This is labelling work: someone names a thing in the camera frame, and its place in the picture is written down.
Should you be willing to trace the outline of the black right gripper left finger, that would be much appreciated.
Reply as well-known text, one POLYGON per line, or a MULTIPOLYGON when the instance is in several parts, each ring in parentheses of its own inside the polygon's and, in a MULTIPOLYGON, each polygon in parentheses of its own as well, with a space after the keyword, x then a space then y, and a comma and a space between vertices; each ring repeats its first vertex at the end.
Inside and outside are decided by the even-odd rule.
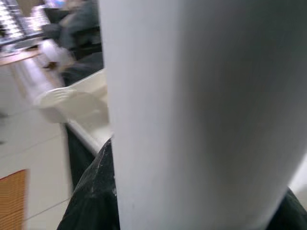
POLYGON ((82 174, 57 229, 120 229, 111 139, 82 174))

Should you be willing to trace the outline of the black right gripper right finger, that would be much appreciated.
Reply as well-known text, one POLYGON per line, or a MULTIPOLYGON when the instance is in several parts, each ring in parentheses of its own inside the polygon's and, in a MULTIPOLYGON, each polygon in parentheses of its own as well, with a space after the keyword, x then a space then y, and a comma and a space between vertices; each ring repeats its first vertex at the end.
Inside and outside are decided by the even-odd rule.
POLYGON ((271 230, 307 230, 307 211, 288 188, 270 221, 271 230))

